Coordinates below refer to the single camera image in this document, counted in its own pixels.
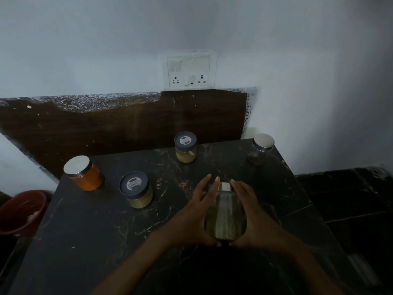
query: table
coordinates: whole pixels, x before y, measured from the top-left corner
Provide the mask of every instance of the table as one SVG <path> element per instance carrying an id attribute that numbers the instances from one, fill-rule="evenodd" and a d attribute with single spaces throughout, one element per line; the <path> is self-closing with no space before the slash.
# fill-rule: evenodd
<path id="1" fill-rule="evenodd" d="M 274 207 L 283 228 L 313 248 L 323 268 L 344 288 L 365 287 L 276 148 L 263 167 L 246 160 L 252 140 L 198 145 L 194 162 L 180 163 L 174 148 L 92 157 L 105 176 L 96 191 L 83 192 L 63 175 L 10 290 L 14 294 L 87 294 L 155 229 L 192 197 L 208 173 L 221 181 L 251 185 L 260 203 Z M 130 207 L 118 189 L 126 173 L 147 173 L 154 199 Z M 283 257 L 229 246 L 173 248 L 150 269 L 135 294 L 253 292 L 304 293 Z"/>

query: person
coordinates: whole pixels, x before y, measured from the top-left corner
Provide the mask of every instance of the person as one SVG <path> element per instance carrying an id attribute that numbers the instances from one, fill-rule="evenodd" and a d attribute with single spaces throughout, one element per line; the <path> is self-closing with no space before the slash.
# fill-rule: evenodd
<path id="1" fill-rule="evenodd" d="M 152 232 L 145 242 L 99 284 L 91 295 L 131 294 L 145 273 L 167 250 L 179 245 L 201 244 L 220 247 L 221 243 L 204 231 L 204 219 L 213 203 L 220 184 L 214 180 L 208 193 L 204 192 L 211 175 L 198 183 L 192 199 L 164 226 Z M 237 248 L 262 248 L 280 253 L 298 266 L 309 292 L 315 295 L 343 294 L 314 259 L 307 245 L 278 225 L 258 203 L 253 189 L 241 181 L 230 180 L 238 194 L 247 217 L 245 233 L 229 245 Z"/>

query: red plastic tub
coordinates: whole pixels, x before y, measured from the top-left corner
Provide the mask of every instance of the red plastic tub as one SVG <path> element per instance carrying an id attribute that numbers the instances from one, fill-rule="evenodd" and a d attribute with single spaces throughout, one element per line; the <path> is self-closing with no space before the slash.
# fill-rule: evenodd
<path id="1" fill-rule="evenodd" d="M 0 207 L 0 235 L 33 236 L 47 208 L 41 190 L 22 192 Z"/>

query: white switch plate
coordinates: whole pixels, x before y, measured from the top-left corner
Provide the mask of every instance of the white switch plate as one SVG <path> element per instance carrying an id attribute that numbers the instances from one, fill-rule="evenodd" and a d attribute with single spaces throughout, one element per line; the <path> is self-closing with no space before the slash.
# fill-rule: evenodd
<path id="1" fill-rule="evenodd" d="M 165 90 L 214 88 L 217 52 L 191 51 L 162 54 L 160 57 Z"/>

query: blue lid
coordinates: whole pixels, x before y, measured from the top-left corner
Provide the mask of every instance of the blue lid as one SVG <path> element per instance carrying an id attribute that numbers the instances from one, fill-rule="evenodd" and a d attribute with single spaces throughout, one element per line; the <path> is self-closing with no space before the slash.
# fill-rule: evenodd
<path id="1" fill-rule="evenodd" d="M 174 147 L 181 152 L 189 152 L 197 146 L 196 135 L 189 131 L 182 131 L 174 137 Z"/>
<path id="2" fill-rule="evenodd" d="M 120 181 L 120 191 L 129 200 L 136 200 L 144 196 L 149 190 L 149 179 L 144 172 L 132 171 Z"/>

